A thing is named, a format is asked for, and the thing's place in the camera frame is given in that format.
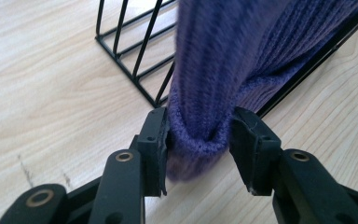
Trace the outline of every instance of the wooden table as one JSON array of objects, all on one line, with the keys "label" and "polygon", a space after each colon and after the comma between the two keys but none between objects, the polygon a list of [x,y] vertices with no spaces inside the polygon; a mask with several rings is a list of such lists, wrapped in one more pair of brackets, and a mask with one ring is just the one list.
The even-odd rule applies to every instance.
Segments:
[{"label": "wooden table", "polygon": [[[116,2],[107,20],[117,20]],[[152,109],[93,39],[98,4],[0,1],[0,216],[33,186],[70,191],[101,175]],[[313,153],[358,190],[358,32],[264,121],[284,148]],[[271,198],[246,191],[229,154],[193,182],[167,184],[168,197],[146,199],[148,223],[276,222]]]}]

